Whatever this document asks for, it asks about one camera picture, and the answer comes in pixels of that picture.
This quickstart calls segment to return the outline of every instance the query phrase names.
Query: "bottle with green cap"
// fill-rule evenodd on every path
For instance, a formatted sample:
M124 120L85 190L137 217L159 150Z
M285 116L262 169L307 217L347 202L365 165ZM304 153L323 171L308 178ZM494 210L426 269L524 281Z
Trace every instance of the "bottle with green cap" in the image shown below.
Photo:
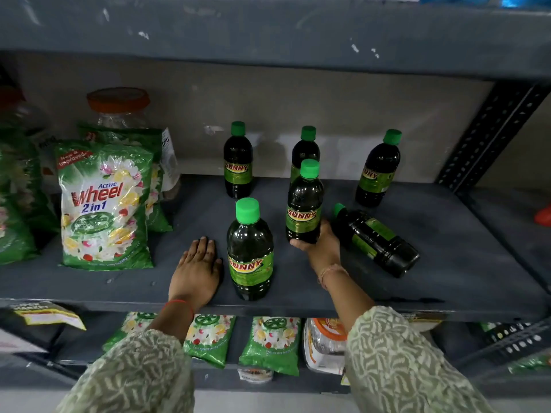
M293 148L291 159L291 183L300 175L300 165L305 159L315 159L320 162L320 148L314 142L316 139L316 128L314 126L303 126L300 140Z
M377 207L389 189L400 163L400 150L396 146L400 143L400 138L401 131L389 129L382 143L369 152L356 188L356 201L362 206Z
M394 277L402 277L419 259L413 246L366 212L348 211L338 202L333 215L333 232L341 244L348 247L353 243Z
M263 298L270 288L274 239L260 218L258 201L248 197L235 203L236 220L228 229L228 265L238 295L244 300Z
M245 137L245 124L231 124L231 138L224 145L224 179L226 192L234 199L251 194L252 145Z
M305 159L300 165L300 176L291 183L287 197L287 240L300 239L316 243L320 236L323 184L318 179L320 163Z

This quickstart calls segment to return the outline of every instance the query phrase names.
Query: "person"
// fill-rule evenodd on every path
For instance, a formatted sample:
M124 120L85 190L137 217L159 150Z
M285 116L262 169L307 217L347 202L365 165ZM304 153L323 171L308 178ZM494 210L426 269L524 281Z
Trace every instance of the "person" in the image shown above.
M296 239L291 244L307 253L349 332L346 374L362 412L494 412L440 350L392 308L375 305L348 276L327 221L316 244ZM221 269L214 242L193 241L174 271L168 303L148 330L95 361L56 411L191 413L191 359L182 344L193 314L214 295Z

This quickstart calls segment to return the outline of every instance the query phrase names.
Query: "green patterned sleeve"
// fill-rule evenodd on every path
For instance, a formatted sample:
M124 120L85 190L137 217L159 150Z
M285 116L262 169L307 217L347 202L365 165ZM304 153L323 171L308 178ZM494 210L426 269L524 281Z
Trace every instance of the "green patterned sleeve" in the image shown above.
M173 336L146 330L120 341L94 362L57 413L191 413L191 359Z
M494 412L442 351L390 307L375 306L356 320L346 374L360 411Z

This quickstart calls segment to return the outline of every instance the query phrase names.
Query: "orange lid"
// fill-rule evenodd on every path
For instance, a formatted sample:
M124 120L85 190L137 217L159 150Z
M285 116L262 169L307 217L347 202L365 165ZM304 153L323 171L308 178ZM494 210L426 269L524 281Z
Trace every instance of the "orange lid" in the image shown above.
M9 108L24 100L25 97L20 89L10 85L0 86L0 109Z
M86 95L93 111L106 114L132 113L145 109L149 104L146 90L132 87L99 89Z
M346 329L339 319L316 317L313 322L323 336L338 341L346 340Z

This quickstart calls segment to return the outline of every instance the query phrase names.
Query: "person's left hand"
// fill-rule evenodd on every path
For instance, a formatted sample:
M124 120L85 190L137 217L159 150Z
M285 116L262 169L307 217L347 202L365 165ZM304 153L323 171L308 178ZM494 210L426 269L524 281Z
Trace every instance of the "person's left hand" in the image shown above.
M193 241L172 275L169 301L185 300L194 313L206 305L220 282L222 260L215 261L215 255L214 241L207 243L205 236L200 241Z

